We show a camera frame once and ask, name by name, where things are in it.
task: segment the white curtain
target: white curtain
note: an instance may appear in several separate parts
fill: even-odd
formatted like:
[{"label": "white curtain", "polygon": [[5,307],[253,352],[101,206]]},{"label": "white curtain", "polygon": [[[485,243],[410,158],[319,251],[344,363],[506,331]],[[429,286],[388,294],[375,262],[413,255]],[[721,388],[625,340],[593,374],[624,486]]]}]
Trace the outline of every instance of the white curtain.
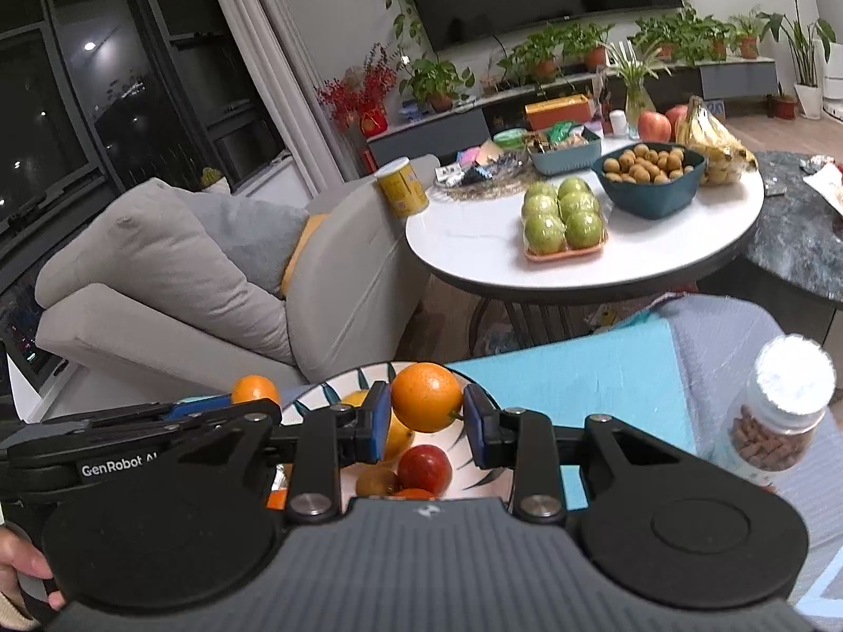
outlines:
[{"label": "white curtain", "polygon": [[316,101],[319,78],[283,0],[219,0],[260,97],[313,194],[358,177]]}]

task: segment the human hand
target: human hand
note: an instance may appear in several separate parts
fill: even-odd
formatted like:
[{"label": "human hand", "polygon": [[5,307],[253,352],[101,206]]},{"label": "human hand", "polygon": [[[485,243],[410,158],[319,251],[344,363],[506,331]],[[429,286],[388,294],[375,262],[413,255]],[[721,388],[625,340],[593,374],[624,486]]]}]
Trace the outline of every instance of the human hand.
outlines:
[{"label": "human hand", "polygon": [[[17,606],[24,608],[18,585],[18,571],[40,580],[52,578],[52,571],[41,551],[7,527],[0,527],[0,591]],[[50,608],[56,611],[65,604],[60,591],[50,594],[48,601]]]}]

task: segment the white plant pot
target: white plant pot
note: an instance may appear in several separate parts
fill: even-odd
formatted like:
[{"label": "white plant pot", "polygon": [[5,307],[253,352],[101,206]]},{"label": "white plant pot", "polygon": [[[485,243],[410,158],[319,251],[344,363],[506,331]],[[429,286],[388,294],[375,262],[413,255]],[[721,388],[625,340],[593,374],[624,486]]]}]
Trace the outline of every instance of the white plant pot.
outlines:
[{"label": "white plant pot", "polygon": [[796,85],[796,94],[802,104],[802,113],[807,119],[820,120],[823,117],[823,91],[818,87]]},{"label": "white plant pot", "polygon": [[224,177],[217,180],[216,183],[213,185],[208,185],[203,192],[214,192],[216,194],[231,194],[231,186],[229,185],[229,181],[226,180]]}]

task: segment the tv stand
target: tv stand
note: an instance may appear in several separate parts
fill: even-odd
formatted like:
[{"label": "tv stand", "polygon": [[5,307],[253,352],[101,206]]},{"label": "tv stand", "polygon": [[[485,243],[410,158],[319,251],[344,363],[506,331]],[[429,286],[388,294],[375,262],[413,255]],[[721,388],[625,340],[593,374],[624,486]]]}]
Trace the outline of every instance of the tv stand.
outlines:
[{"label": "tv stand", "polygon": [[[778,92],[776,63],[771,58],[728,57],[726,61],[701,62],[696,67],[668,66],[672,75],[661,73],[658,79],[646,80],[646,90],[660,111],[687,103],[691,95],[726,100]],[[480,145],[501,130],[528,127],[524,115],[527,104],[583,92],[590,88],[593,78],[593,73],[566,75],[543,86],[523,86],[478,97],[420,121],[390,126],[369,138],[368,145],[378,166],[402,156],[414,159],[433,154],[448,159],[454,152]],[[609,89],[612,109],[623,109],[626,88],[621,78],[610,73]]]}]

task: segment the red apple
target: red apple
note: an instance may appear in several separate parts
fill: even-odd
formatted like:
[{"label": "red apple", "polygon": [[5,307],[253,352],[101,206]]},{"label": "red apple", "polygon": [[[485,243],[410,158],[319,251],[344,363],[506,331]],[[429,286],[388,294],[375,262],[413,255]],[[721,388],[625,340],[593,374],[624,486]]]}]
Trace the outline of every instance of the red apple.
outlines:
[{"label": "red apple", "polygon": [[638,120],[638,134],[643,142],[669,142],[672,130],[663,113],[642,112]]},{"label": "red apple", "polygon": [[668,117],[670,121],[670,125],[673,128],[673,136],[671,137],[672,140],[676,140],[676,124],[685,118],[688,115],[688,105],[687,104],[677,104],[672,109],[668,109],[665,116]]},{"label": "red apple", "polygon": [[412,447],[398,462],[398,480],[404,489],[427,489],[441,496],[453,475],[448,454],[433,444]]}]

